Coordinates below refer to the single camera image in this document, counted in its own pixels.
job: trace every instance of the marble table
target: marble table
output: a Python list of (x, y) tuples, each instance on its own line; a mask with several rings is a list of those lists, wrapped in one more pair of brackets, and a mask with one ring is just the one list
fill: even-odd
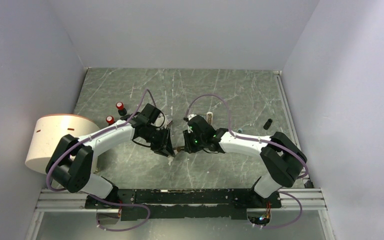
[[(131, 113), (146, 88), (152, 92), (157, 107), (173, 120), (174, 147), (184, 145), (182, 131), (187, 124), (182, 118), (188, 105), (205, 93), (216, 93), (228, 102), (234, 131), (242, 128), (244, 134), (259, 136), (280, 131), (293, 139), (279, 83), (272, 71), (89, 68), (74, 113), (104, 128), (108, 125), (106, 116), (119, 117), (116, 102), (123, 102)], [(146, 96), (144, 102), (150, 101)], [(227, 128), (227, 110), (218, 99), (203, 97), (191, 109), (196, 114), (208, 111), (214, 113), (214, 128)], [(264, 130), (267, 119), (273, 119), (273, 123)], [(169, 162), (133, 142), (102, 154), (98, 170), (98, 175), (119, 188), (130, 189), (250, 188), (260, 176), (268, 174), (261, 159), (241, 154), (180, 152)], [(303, 181), (298, 180), (294, 187), (303, 188)]]

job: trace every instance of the orange rim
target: orange rim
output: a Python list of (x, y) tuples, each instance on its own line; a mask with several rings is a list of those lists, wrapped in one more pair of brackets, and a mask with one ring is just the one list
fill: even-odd
[(95, 124), (94, 121), (90, 120), (89, 118), (87, 117), (84, 117), (84, 116), (79, 116), (79, 115), (75, 115), (75, 114), (68, 114), (68, 113), (59, 113), (59, 114), (49, 114), (49, 115), (45, 115), (39, 119), (42, 119), (42, 118), (45, 118), (45, 117), (52, 117), (52, 116), (73, 116), (73, 117), (79, 117), (79, 118), (82, 118), (82, 119), (86, 119), (88, 121), (90, 121), (91, 123)]

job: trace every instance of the white cylinder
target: white cylinder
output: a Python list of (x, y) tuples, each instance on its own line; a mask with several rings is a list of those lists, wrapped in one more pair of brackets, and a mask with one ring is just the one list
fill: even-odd
[[(99, 130), (90, 119), (72, 114), (46, 115), (36, 122), (25, 165), (30, 169), (46, 174), (45, 168), (51, 159), (60, 139), (71, 134), (73, 137), (88, 135)], [(93, 173), (97, 167), (97, 157), (93, 157)]]

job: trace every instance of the red bottle cap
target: red bottle cap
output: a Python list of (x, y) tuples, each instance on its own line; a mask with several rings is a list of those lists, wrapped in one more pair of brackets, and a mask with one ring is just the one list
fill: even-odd
[(118, 110), (123, 110), (123, 109), (125, 109), (125, 105), (124, 105), (121, 101), (117, 102), (117, 103), (115, 104), (115, 106), (117, 107)]
[(111, 124), (114, 124), (116, 121), (114, 120), (114, 117), (113, 116), (107, 116), (106, 118), (105, 118), (105, 121), (109, 124), (109, 125), (111, 125)]

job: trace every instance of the gray marble surface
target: gray marble surface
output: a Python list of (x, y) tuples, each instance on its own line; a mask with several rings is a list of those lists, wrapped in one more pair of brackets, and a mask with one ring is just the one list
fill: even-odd
[[(182, 120), (191, 101), (199, 95), (216, 93), (227, 100), (232, 113), (232, 129), (244, 134), (266, 136), (280, 131), (291, 139), (278, 83), (271, 71), (225, 69), (143, 69), (89, 68), (74, 113), (107, 126), (106, 116), (118, 118), (116, 102), (131, 113), (145, 88), (150, 89), (157, 107), (173, 119), (171, 141), (184, 145)], [(151, 99), (146, 96), (145, 103)], [(214, 113), (214, 128), (227, 128), (224, 105), (214, 97), (203, 97), (191, 113)], [(269, 130), (263, 125), (273, 119)], [(119, 188), (188, 189), (249, 188), (268, 174), (261, 159), (241, 154), (180, 152), (173, 161), (148, 148), (123, 143), (98, 158), (98, 175)], [(301, 180), (295, 187), (302, 188)]]

